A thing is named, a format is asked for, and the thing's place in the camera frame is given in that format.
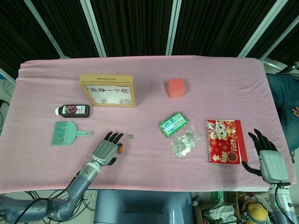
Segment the white bottle cap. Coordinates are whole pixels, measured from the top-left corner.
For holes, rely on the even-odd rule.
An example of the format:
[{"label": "white bottle cap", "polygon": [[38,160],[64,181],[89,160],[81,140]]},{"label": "white bottle cap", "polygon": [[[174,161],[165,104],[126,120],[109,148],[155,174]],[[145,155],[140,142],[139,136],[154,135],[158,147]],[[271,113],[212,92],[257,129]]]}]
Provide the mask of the white bottle cap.
[{"label": "white bottle cap", "polygon": [[59,111],[59,107],[56,107],[56,109],[55,109],[55,114],[56,114],[56,115],[59,115],[59,112],[58,112],[58,111]]}]

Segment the robotic arm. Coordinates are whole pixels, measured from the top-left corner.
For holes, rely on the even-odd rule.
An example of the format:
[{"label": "robotic arm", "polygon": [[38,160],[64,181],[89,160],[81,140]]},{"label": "robotic arm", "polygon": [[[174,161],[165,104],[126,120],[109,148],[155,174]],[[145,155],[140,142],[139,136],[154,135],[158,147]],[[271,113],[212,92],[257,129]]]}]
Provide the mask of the robotic arm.
[{"label": "robotic arm", "polygon": [[123,134],[109,132],[99,143],[92,154],[92,161],[87,162],[78,175],[67,187],[68,199],[38,198],[36,200],[16,200],[0,195],[0,213],[8,223],[19,221],[34,222],[49,217],[54,220],[65,221],[71,218],[80,198],[100,172],[100,167],[112,165],[113,157],[122,144],[118,143]]},{"label": "robotic arm", "polygon": [[260,169],[254,169],[242,161],[244,168],[255,175],[261,176],[270,184],[268,190],[271,207],[277,224],[299,224],[294,205],[291,201],[290,191],[285,182],[289,179],[284,157],[277,151],[275,145],[254,129],[257,137],[248,133],[252,138],[260,162]]}]

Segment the jeans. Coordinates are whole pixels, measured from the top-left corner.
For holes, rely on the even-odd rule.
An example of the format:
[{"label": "jeans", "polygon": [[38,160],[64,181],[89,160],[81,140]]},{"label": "jeans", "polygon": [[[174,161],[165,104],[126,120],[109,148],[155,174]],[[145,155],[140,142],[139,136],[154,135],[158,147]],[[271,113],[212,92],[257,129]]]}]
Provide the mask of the jeans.
[{"label": "jeans", "polygon": [[299,118],[291,111],[299,106],[299,80],[288,75],[269,73],[267,78],[289,151],[293,152],[299,148]]}]

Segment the red cube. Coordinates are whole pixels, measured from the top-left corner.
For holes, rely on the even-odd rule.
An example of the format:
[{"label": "red cube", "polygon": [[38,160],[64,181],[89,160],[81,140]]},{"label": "red cube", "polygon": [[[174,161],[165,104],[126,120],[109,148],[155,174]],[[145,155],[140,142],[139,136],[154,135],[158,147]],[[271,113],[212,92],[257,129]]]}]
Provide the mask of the red cube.
[{"label": "red cube", "polygon": [[182,97],[185,93],[185,85],[182,78],[175,78],[168,81],[168,95],[170,98]]}]

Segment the pink tablecloth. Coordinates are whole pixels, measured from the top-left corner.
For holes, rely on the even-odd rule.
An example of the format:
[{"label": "pink tablecloth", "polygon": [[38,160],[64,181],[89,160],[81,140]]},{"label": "pink tablecloth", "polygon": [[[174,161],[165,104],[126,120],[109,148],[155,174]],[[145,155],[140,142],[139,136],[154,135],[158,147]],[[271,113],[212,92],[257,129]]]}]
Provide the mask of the pink tablecloth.
[{"label": "pink tablecloth", "polygon": [[[79,76],[132,74],[136,108],[94,107],[88,119],[56,116],[63,104],[90,104]],[[182,77],[186,93],[170,99],[165,83]],[[198,133],[205,119],[240,119],[249,165],[259,167],[252,140],[259,129],[285,156],[289,181],[296,182],[282,127],[263,64],[251,58],[143,56],[29,61],[21,65],[14,96],[0,138],[0,193],[63,189],[109,131],[133,134],[122,139],[124,153],[103,167],[93,189],[165,191],[251,190],[268,188],[261,177],[242,165],[218,165],[207,160],[206,141],[185,158],[171,153],[171,138],[158,128],[161,120],[182,111]],[[57,121],[73,121],[78,130],[93,131],[67,147],[52,147]]]}]

